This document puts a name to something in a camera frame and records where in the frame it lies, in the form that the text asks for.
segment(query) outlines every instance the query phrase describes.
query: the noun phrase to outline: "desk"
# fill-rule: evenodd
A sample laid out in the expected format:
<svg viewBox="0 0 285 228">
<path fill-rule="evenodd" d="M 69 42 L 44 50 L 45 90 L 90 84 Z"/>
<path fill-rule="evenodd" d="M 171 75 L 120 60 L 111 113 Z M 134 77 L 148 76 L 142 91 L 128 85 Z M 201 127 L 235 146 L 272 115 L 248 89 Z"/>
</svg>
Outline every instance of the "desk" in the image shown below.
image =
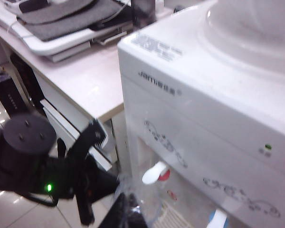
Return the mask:
<svg viewBox="0 0 285 228">
<path fill-rule="evenodd" d="M 126 150 L 123 93 L 116 42 L 93 44 L 89 50 L 58 63 L 33 54 L 22 41 L 0 27 L 0 43 L 15 52 L 34 70 L 46 99 L 78 130 L 94 117 L 102 122 L 113 119 L 121 135 L 117 147 Z M 128 163 L 127 152 L 122 160 Z"/>
</svg>

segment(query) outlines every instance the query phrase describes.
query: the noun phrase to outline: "desk drawer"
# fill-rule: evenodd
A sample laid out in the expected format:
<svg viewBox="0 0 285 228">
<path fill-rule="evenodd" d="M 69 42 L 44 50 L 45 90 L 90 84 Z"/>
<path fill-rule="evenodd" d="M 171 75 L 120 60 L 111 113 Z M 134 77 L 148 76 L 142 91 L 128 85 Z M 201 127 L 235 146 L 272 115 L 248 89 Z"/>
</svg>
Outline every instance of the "desk drawer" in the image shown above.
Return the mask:
<svg viewBox="0 0 285 228">
<path fill-rule="evenodd" d="M 57 136 L 65 142 L 66 149 L 68 150 L 79 137 L 80 133 L 49 102 L 46 100 L 40 102 L 44 106 L 43 110 L 55 129 Z M 105 147 L 99 151 L 94 147 L 89 149 L 89 153 L 94 156 L 98 164 L 104 170 L 108 171 L 112 168 L 110 162 L 116 162 L 116 160 L 112 160 L 112 157 L 116 156 L 114 156 L 115 151 L 107 151 Z"/>
<path fill-rule="evenodd" d="M 35 76 L 44 94 L 44 97 L 80 132 L 89 123 L 88 117 L 83 115 L 80 110 L 63 97 L 52 85 L 46 82 L 36 72 Z"/>
</svg>

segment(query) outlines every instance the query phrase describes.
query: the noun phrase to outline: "tile floor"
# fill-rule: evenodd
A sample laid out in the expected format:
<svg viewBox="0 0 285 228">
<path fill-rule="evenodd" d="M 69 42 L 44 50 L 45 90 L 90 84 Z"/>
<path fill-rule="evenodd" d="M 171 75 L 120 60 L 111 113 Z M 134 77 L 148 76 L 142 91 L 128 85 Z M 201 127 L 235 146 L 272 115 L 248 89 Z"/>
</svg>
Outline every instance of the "tile floor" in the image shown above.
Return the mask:
<svg viewBox="0 0 285 228">
<path fill-rule="evenodd" d="M 9 119 L 0 103 L 0 127 Z M 57 147 L 53 146 L 51 156 L 57 155 Z M 109 208 L 111 198 L 93 204 L 95 223 L 91 228 L 99 226 Z M 0 191 L 0 228 L 80 228 L 76 199 L 60 200 L 55 208 L 48 208 L 29 201 L 15 193 Z"/>
</svg>

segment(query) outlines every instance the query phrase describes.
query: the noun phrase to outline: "decorative pattern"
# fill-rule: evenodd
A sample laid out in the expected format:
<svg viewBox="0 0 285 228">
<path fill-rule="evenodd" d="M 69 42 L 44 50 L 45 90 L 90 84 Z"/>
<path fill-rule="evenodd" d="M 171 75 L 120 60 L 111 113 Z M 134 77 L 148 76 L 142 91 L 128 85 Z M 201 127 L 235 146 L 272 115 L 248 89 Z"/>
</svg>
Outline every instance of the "decorative pattern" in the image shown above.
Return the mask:
<svg viewBox="0 0 285 228">
<path fill-rule="evenodd" d="M 251 200 L 242 189 L 237 189 L 233 186 L 219 183 L 217 180 L 211 180 L 204 178 L 204 183 L 212 189 L 220 189 L 225 194 L 236 201 L 243 202 L 248 205 L 248 208 L 252 211 L 262 211 L 266 215 L 270 215 L 274 218 L 280 218 L 281 214 L 278 209 L 272 204 L 264 200 Z"/>
<path fill-rule="evenodd" d="M 163 134 L 157 133 L 155 126 L 151 122 L 145 121 L 144 124 L 145 124 L 146 128 L 148 129 L 148 131 L 152 133 L 154 139 L 156 141 L 159 141 L 166 148 L 166 150 L 168 150 L 171 153 L 174 153 L 175 156 L 177 157 L 177 160 L 179 161 L 179 163 L 184 168 L 187 168 L 188 167 L 187 163 L 182 158 L 181 154 L 176 151 L 176 149 L 171 144 L 171 142 L 166 138 L 166 136 Z"/>
</svg>

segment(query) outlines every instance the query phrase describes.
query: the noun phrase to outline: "green led light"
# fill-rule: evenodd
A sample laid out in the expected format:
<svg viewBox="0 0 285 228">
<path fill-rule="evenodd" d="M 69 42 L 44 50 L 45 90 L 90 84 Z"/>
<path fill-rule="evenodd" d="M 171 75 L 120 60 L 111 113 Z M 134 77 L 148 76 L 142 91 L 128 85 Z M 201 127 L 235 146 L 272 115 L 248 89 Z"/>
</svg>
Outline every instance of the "green led light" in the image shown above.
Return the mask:
<svg viewBox="0 0 285 228">
<path fill-rule="evenodd" d="M 50 185 L 50 184 L 47 185 L 47 191 L 48 192 L 52 191 L 52 185 Z"/>
<path fill-rule="evenodd" d="M 271 146 L 270 144 L 266 144 L 266 145 L 265 145 L 265 148 L 268 149 L 268 150 L 271 150 L 271 149 L 272 149 L 272 146 Z"/>
</svg>

